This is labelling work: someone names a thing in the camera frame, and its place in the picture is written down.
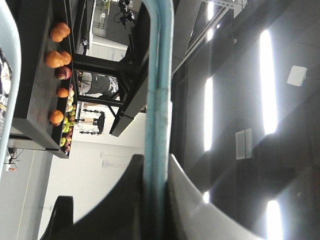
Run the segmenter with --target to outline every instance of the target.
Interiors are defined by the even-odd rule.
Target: blue metal bar
[[[150,15],[148,95],[143,166],[143,239],[161,240],[168,179],[174,8],[171,0],[143,0]]]
[[[0,136],[0,179],[20,84],[21,46],[18,28],[5,0],[0,0],[0,48],[12,68],[11,89]]]

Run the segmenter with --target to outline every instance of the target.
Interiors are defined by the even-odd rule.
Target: fluorescent light
[[[263,127],[264,133],[268,135],[276,131],[278,124],[274,59],[268,30],[260,36],[260,79]]]
[[[269,201],[266,207],[266,226],[268,240],[283,240],[280,208],[275,200]]]
[[[210,195],[209,195],[209,192],[206,191],[204,194],[203,194],[203,201],[208,204],[210,202]]]
[[[212,145],[212,126],[213,126],[213,80],[208,78],[204,90],[204,115],[203,115],[203,142],[204,150],[208,151]]]
[[[207,15],[208,15],[208,21],[210,21],[214,17],[214,2],[213,1],[208,2]]]
[[[214,36],[214,30],[210,28],[206,34],[206,39],[210,41],[213,38],[213,36]]]

